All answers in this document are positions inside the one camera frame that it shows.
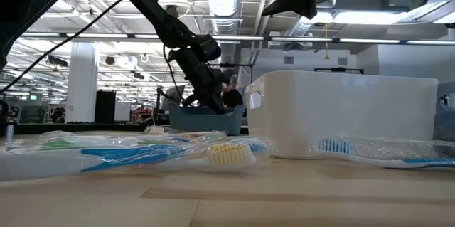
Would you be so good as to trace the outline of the white plastic bin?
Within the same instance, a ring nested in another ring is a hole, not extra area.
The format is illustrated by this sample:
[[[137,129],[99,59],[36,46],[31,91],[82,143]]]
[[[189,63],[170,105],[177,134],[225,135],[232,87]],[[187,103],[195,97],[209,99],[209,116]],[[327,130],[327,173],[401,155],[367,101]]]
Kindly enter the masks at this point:
[[[434,134],[438,80],[302,70],[268,72],[245,88],[251,136],[274,157],[310,158],[327,137],[428,140]]]

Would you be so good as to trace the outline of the blue toothbrush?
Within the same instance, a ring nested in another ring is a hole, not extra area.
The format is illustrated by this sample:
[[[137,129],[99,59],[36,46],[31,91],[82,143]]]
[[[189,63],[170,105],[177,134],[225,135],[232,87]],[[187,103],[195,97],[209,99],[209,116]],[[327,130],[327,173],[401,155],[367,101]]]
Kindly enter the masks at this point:
[[[12,149],[0,154],[0,181],[139,166],[165,171],[244,172],[262,166],[273,151],[272,145],[257,139],[120,148]]]
[[[311,145],[317,157],[388,169],[455,169],[455,142],[327,137]]]

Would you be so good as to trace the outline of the teal plastic bin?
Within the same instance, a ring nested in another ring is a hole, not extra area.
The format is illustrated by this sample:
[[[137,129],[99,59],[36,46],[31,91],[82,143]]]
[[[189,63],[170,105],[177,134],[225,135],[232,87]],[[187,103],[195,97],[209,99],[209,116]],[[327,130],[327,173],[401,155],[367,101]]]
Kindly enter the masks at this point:
[[[189,132],[221,131],[230,136],[240,134],[245,105],[226,108],[224,115],[218,115],[208,107],[179,107],[169,105],[169,121],[173,129]]]

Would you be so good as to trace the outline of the background monitor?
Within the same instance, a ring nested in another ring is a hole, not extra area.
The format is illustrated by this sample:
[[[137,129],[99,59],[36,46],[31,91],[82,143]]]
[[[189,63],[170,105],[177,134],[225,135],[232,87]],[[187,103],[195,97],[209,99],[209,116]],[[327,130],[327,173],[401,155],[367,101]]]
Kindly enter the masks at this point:
[[[164,98],[161,103],[161,109],[164,111],[169,110],[171,103],[179,105],[181,102],[181,96],[183,95],[185,85],[178,85],[177,87],[172,87],[167,89],[164,92]]]

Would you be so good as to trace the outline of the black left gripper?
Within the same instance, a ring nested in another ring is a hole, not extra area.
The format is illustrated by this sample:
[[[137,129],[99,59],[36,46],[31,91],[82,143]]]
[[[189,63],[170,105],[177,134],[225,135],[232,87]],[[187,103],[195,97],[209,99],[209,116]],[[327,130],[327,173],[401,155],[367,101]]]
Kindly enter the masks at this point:
[[[221,82],[214,69],[200,62],[191,48],[171,50],[169,60],[176,61],[186,80],[193,86],[193,94],[198,102],[210,108],[218,115],[225,114],[221,98]]]

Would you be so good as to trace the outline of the person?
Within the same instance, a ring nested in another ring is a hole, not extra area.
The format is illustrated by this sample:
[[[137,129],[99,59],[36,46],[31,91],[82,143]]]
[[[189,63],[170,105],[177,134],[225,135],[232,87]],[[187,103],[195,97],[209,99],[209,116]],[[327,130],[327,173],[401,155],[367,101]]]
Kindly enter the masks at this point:
[[[226,108],[235,108],[243,104],[241,93],[237,90],[237,75],[234,74],[222,82],[222,102]]]

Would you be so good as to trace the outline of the long ceiling light bar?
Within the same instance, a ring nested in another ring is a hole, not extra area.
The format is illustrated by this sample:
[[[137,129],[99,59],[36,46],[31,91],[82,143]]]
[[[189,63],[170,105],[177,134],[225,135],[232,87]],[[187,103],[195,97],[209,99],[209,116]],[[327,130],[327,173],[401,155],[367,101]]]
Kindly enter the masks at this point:
[[[51,32],[25,32],[23,39],[38,39],[49,41],[62,41],[74,36],[74,33],[51,33]],[[89,41],[159,41],[156,34],[151,33],[81,33],[76,39]],[[400,39],[373,39],[373,38],[325,38],[325,37],[285,37],[285,36],[226,36],[214,35],[219,42],[297,42],[297,43],[346,43],[346,44],[385,44],[405,46],[455,46],[455,41],[443,40],[400,40]]]

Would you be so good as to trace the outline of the green toothbrush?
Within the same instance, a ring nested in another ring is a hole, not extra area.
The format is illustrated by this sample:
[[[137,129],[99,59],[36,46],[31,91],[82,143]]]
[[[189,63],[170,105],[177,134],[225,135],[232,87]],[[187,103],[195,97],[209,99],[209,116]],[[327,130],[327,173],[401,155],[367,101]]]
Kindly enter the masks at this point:
[[[84,147],[133,147],[141,144],[168,144],[171,138],[164,135],[145,134],[136,136],[88,135],[71,132],[48,132],[36,139],[9,142],[6,150],[31,149],[78,149]]]

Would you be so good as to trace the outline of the white pillar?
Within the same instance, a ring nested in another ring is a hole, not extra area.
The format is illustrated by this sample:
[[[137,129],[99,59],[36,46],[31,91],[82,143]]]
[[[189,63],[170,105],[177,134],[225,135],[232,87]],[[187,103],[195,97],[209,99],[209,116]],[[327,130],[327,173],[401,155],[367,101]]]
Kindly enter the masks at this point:
[[[66,122],[93,122],[99,54],[94,43],[73,42],[70,54]]]

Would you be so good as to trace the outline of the black cabinet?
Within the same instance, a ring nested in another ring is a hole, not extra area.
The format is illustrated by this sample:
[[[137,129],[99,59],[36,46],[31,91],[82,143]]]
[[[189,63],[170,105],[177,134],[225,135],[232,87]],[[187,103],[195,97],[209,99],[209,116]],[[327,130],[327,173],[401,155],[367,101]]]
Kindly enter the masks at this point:
[[[95,123],[113,124],[115,103],[115,91],[98,90],[95,103]]]

